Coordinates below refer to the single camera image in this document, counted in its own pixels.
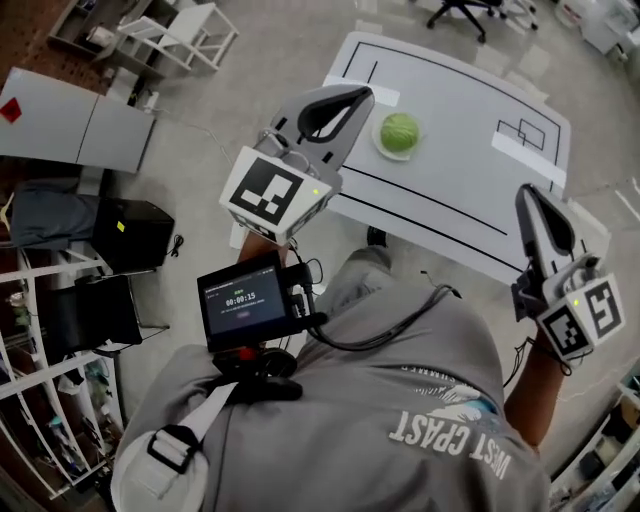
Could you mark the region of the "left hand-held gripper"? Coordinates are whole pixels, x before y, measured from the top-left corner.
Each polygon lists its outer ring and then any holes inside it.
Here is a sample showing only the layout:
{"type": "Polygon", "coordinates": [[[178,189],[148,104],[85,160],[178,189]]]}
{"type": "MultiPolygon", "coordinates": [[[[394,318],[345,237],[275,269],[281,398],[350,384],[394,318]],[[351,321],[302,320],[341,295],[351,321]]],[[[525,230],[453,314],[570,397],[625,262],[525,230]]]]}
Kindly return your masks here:
{"type": "Polygon", "coordinates": [[[276,130],[262,130],[254,146],[241,149],[220,205],[241,226],[285,245],[341,191],[339,169],[374,106],[369,86],[349,83],[287,100],[272,122],[276,130]]]}

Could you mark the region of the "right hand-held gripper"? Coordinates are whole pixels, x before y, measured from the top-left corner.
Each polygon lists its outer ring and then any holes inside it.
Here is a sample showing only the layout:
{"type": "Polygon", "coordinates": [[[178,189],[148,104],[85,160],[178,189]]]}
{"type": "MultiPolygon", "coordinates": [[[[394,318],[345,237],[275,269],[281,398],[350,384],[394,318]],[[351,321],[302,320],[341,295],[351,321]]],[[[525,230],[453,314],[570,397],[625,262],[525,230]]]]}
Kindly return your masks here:
{"type": "Polygon", "coordinates": [[[575,260],[581,255],[577,217],[551,192],[522,185],[516,213],[530,265],[511,285],[516,319],[534,320],[561,361],[576,361],[626,325],[615,275],[592,253],[575,260]]]}

